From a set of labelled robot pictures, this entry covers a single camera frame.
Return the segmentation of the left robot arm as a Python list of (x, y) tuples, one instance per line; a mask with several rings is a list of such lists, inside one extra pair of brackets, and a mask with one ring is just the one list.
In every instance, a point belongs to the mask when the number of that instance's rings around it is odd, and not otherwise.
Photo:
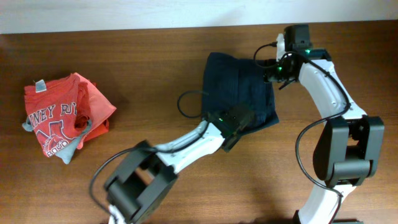
[(104, 183), (111, 213), (110, 223), (143, 223), (159, 207), (178, 179), (178, 173), (201, 157), (239, 141), (254, 119), (247, 105), (208, 113), (189, 133), (164, 144), (142, 141)]

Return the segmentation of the dark navy blue shorts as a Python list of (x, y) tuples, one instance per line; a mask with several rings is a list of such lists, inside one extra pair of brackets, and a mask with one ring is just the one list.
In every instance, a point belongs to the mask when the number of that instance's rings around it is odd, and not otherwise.
[(239, 103), (248, 105), (255, 112), (255, 118), (243, 129), (243, 135), (277, 124), (273, 87), (264, 82), (263, 75), (263, 69), (251, 59), (210, 53), (203, 74), (206, 94), (202, 96), (201, 112), (227, 110)]

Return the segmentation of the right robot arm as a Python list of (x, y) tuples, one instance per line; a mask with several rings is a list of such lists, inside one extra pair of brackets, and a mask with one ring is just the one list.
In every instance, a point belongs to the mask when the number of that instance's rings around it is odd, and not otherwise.
[[(295, 142), (296, 160), (313, 189), (304, 206), (295, 211), (293, 222), (336, 223), (345, 198), (377, 171), (384, 123), (354, 102), (327, 50), (313, 48), (308, 25), (287, 26), (271, 45), (277, 47), (277, 56), (265, 61), (265, 81), (301, 84), (321, 116)], [(313, 152), (316, 176), (312, 177), (303, 166), (299, 148), (303, 135), (318, 124), (324, 128)]]

